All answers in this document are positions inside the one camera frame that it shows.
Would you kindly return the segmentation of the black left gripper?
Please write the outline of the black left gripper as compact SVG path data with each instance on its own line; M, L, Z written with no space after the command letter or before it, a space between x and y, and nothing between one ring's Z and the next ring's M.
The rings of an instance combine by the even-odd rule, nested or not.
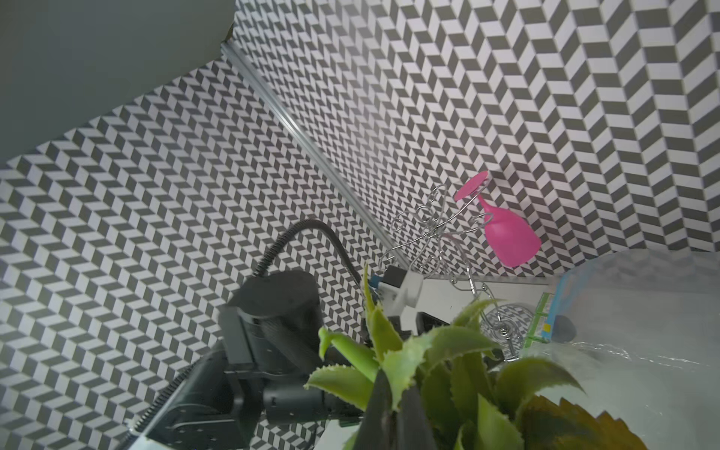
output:
M382 348L365 320L362 331L366 343L361 345L349 337L320 330L321 361L313 366L311 375L286 382L270 382L264 390L265 416L269 423L360 421L367 408Z

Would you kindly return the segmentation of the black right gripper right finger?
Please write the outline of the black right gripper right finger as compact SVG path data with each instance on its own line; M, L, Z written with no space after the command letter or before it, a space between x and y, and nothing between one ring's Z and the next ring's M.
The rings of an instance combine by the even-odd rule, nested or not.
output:
M416 386L403 392L397 413L397 449L435 450L437 448L423 400Z

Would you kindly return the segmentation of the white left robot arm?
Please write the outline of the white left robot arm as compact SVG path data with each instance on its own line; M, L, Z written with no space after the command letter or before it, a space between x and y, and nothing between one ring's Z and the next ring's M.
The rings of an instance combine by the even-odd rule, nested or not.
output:
M391 406L388 376L375 345L328 332L315 278L272 272L302 232L324 234L347 269L347 251L331 227L304 219L264 253L219 313L212 350L180 371L129 427L123 449L248 449L262 420L297 425L359 424L350 449L433 449L431 423L417 388Z

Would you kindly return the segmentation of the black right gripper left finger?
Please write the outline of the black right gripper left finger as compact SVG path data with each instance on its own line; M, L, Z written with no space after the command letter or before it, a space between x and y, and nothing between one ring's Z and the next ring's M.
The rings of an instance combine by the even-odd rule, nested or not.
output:
M392 392L386 374L379 371L361 425L352 438L351 448L391 449L393 440Z

